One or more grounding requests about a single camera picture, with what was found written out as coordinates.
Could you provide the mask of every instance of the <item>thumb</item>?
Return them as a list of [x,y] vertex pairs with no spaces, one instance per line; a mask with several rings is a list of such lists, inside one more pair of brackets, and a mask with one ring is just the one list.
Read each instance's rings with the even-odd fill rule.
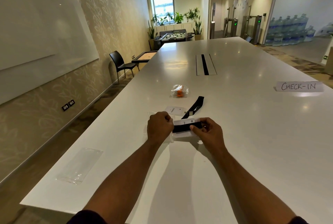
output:
[[196,126],[194,125],[190,125],[189,126],[190,130],[193,131],[194,134],[196,134],[197,136],[199,136],[200,138],[203,136],[204,132],[197,128]]

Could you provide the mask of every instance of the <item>baseboard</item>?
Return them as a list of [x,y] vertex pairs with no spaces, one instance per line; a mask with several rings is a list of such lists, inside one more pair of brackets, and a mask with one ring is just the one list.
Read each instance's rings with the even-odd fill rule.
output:
[[79,112],[73,119],[71,119],[69,122],[67,122],[58,132],[56,132],[50,139],[48,139],[42,146],[40,146],[34,153],[32,153],[26,160],[24,160],[19,166],[17,166],[12,172],[10,172],[3,180],[0,182],[1,184],[10,178],[10,176],[17,171],[20,167],[22,167],[29,159],[31,159],[34,155],[38,154],[40,151],[44,149],[47,144],[52,142],[61,132],[63,132],[70,124],[73,123],[74,120],[76,120],[81,114],[83,114],[85,111],[87,111],[104,93],[106,93],[118,80],[114,81],[108,88],[106,88],[100,95],[98,95],[92,102],[90,102],[81,112]]

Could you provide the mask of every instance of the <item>black lanyard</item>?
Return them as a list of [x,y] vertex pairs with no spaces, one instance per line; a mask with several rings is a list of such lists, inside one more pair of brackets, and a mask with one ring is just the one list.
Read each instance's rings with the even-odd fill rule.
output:
[[203,96],[199,96],[196,102],[191,106],[191,108],[186,112],[186,114],[181,119],[187,119],[189,116],[194,115],[203,105]]

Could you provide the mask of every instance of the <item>white table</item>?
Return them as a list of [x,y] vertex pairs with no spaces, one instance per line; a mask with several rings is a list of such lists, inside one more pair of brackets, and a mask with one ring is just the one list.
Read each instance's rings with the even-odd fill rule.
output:
[[[196,54],[209,53],[217,75],[196,75]],[[143,143],[148,111],[190,108],[224,130],[231,154],[310,223],[333,220],[333,90],[316,96],[276,92],[277,81],[313,81],[241,38],[165,44],[80,136],[21,204],[67,213]],[[174,84],[189,96],[170,97]],[[80,185],[56,180],[82,148],[104,151]],[[226,190],[205,148],[163,144],[149,171],[130,224],[237,223]]]

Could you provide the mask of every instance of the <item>stack of water bottles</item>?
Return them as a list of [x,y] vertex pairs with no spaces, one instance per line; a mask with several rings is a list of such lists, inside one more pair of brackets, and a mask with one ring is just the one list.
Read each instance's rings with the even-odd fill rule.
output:
[[295,15],[292,19],[288,15],[284,20],[282,20],[282,17],[278,20],[272,18],[269,23],[265,45],[277,47],[312,41],[316,31],[313,26],[305,29],[308,20],[306,14],[302,14],[300,18]]

